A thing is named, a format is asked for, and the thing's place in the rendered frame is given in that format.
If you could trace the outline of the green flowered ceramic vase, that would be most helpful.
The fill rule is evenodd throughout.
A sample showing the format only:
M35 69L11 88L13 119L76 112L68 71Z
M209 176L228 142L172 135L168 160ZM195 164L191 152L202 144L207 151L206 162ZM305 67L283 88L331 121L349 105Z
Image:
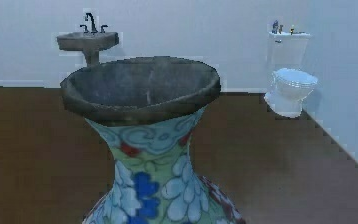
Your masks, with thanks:
M247 224L191 162L193 131L221 92L214 67L134 57L81 68L60 86L64 108L86 120L114 159L112 186L82 224Z

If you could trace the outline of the white toilet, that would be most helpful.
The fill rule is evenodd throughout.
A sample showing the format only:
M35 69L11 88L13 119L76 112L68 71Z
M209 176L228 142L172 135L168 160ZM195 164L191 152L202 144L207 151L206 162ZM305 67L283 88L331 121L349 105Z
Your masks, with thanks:
M301 70L311 38L309 33L268 33L266 62L271 84L264 100L278 115L299 117L303 100L318 84L316 76Z

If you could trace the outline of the black sink faucet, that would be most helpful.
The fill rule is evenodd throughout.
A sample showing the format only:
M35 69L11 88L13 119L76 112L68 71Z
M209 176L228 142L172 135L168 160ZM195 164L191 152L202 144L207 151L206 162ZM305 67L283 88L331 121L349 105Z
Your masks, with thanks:
M92 13L85 13L84 15L84 20L85 21L89 21L91 23L91 30L89 31L87 28L87 25L81 24L80 27L84 28L83 33L84 34L104 34L106 33L105 29L108 27L108 25L101 25L100 29L98 30L96 27L96 23L95 23L95 19Z

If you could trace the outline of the grey pedestal sink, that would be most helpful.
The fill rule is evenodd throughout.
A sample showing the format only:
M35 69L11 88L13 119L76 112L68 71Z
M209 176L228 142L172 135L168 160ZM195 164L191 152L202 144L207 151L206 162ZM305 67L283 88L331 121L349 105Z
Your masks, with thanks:
M99 63L99 52L110 49L119 43L116 32L83 33L72 32L57 37L60 50L81 51L88 67Z

